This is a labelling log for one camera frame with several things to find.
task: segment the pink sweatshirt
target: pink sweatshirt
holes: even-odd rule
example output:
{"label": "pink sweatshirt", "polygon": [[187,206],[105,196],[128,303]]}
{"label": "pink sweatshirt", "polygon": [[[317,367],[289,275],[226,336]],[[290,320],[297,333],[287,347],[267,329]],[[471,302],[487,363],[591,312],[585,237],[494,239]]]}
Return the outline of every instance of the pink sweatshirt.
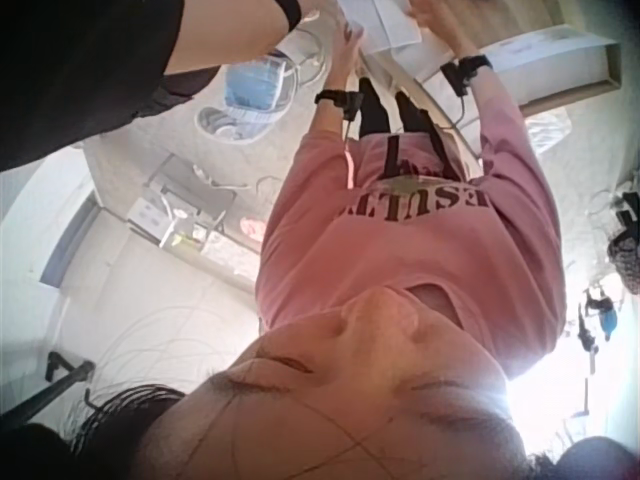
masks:
{"label": "pink sweatshirt", "polygon": [[515,377],[551,352],[565,318],[560,228],[520,111],[480,109],[485,176],[437,178],[426,134],[303,140],[269,220],[256,285],[267,328],[343,305],[374,286],[441,311]]}

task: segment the black wristband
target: black wristband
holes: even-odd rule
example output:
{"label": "black wristband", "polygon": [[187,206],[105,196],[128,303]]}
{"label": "black wristband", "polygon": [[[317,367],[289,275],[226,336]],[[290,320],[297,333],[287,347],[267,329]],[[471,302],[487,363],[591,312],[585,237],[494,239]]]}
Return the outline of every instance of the black wristband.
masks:
{"label": "black wristband", "polygon": [[287,17],[289,31],[292,32],[302,20],[302,10],[298,0],[275,0]]}

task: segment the cable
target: cable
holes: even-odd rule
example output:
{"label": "cable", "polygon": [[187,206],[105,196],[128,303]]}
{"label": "cable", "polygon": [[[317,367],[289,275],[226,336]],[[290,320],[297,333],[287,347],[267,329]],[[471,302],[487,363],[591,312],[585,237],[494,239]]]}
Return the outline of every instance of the cable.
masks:
{"label": "cable", "polygon": [[462,115],[460,115],[460,118],[451,127],[443,127],[442,130],[455,130],[458,125],[460,125],[460,122],[464,120],[464,117],[467,115],[467,105],[464,103],[464,97],[460,97],[460,105],[462,107]]}

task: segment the sleeve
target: sleeve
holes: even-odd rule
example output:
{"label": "sleeve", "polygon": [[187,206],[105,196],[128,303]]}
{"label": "sleeve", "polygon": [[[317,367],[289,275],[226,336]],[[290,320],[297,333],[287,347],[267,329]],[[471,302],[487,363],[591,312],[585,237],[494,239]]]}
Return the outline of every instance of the sleeve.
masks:
{"label": "sleeve", "polygon": [[472,183],[488,195],[538,287],[546,318],[537,319],[544,323],[537,331],[545,337],[540,339],[540,350],[548,353],[564,329],[566,316],[556,205],[515,103],[508,97],[487,102],[480,109],[480,124],[485,176]]}
{"label": "sleeve", "polygon": [[20,48],[0,47],[0,170],[136,118],[162,82],[184,7],[184,0],[14,3],[4,33]]}
{"label": "sleeve", "polygon": [[263,264],[283,244],[311,246],[344,208],[346,186],[347,164],[340,135],[305,135],[269,217]]}

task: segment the white paper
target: white paper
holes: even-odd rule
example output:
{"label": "white paper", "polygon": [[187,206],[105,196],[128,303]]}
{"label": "white paper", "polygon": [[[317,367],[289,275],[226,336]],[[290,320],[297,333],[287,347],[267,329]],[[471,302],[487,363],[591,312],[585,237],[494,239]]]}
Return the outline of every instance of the white paper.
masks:
{"label": "white paper", "polygon": [[338,0],[346,19],[364,28],[362,51],[372,54],[420,43],[420,27],[406,12],[409,0]]}

